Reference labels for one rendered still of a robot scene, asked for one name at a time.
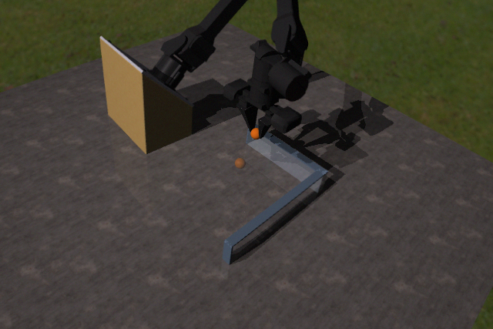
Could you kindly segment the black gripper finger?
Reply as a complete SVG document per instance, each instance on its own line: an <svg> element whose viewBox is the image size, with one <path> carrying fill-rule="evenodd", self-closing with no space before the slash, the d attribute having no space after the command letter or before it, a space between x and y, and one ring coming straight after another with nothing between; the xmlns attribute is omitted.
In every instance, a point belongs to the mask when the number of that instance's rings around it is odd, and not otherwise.
<svg viewBox="0 0 493 329"><path fill-rule="evenodd" d="M248 126L248 129L249 131L251 132L252 129L255 128L255 125L256 125L256 120L257 120L257 111L258 111L258 108L255 107L254 105L251 105L247 108L243 107L242 105L240 105L239 103L236 104L236 107L239 108L247 126Z"/></svg>
<svg viewBox="0 0 493 329"><path fill-rule="evenodd" d="M267 133L268 129L272 126L268 119L265 119L264 116L258 119L259 126L259 137L263 138Z"/></svg>

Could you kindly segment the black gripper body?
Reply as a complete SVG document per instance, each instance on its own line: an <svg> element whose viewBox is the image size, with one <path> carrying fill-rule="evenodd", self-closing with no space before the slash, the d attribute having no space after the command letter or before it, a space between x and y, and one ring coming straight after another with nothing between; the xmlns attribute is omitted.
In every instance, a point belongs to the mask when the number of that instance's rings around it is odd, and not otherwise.
<svg viewBox="0 0 493 329"><path fill-rule="evenodd" d="M254 105L265 112L272 127L281 133L288 133L301 124L302 115L289 106L283 108L274 105L277 90L268 82L260 82L253 77L247 82L241 78L226 84L223 88L223 96L229 100L239 94L239 104L247 108Z"/></svg>

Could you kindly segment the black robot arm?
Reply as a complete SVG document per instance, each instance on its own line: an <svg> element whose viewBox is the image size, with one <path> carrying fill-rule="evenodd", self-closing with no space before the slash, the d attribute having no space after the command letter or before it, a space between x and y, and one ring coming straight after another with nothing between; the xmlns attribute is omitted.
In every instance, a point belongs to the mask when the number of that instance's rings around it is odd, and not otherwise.
<svg viewBox="0 0 493 329"><path fill-rule="evenodd" d="M247 0L220 0L200 24L164 42L162 58L152 71L147 71L176 91L186 71L192 73L214 53L215 37L245 2ZM277 50L266 39L250 46L255 52L253 77L270 83L277 90L275 103L279 99L297 101L306 93L312 76L301 67L308 41L300 22L298 0L277 0L277 18L273 21L271 38Z"/></svg>

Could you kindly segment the clear l-shaped low wall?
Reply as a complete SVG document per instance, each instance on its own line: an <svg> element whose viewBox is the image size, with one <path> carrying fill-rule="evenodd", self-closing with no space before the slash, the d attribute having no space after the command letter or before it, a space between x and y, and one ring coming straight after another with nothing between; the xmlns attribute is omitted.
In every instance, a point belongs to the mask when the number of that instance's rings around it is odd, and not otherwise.
<svg viewBox="0 0 493 329"><path fill-rule="evenodd" d="M287 171L289 174L303 182L307 177L316 171L311 169L306 164L299 161L294 156L290 155L279 146L275 145L265 137L261 139L253 139L248 132L247 145L254 148L257 152L264 155L267 159L276 163L279 167ZM285 206L281 211L272 216L262 225L257 227L247 237L242 239L233 247L230 263L234 262L240 255L247 252L252 246L263 239L269 232L276 228L279 224L285 221L291 214L302 207L307 201L319 193L324 186L327 174L322 176L313 186L300 194L295 200Z"/></svg>
<svg viewBox="0 0 493 329"><path fill-rule="evenodd" d="M300 194L302 194L304 191L306 191L308 188L314 185L322 176L328 173L324 168L319 166L317 163L312 161L311 159L307 158L305 155L302 153L296 151L294 148L291 146L287 145L285 142L282 140L276 138L274 135L271 133L267 132L264 136L266 139L274 143L275 145L279 146L281 149L289 153L290 155L294 156L297 158L299 161L302 163L306 164L309 166L311 169L315 170L316 172L307 177L302 183L294 187L289 193L281 197L277 202L272 204L270 207L268 207L266 210L264 210L261 214L259 214L257 217L246 223L244 226L242 226L240 229L238 229L235 233L233 233L231 236L226 238L224 240L223 244L223 255L222 259L227 262L230 265L231 261L231 256L232 256L232 251L233 247L237 245L242 239L247 237L250 233L252 233L257 227L262 225L264 222L266 222L268 219L270 219L272 216L277 214L279 211L281 211L285 206L287 206L289 203L291 203L293 200L295 200Z"/></svg>

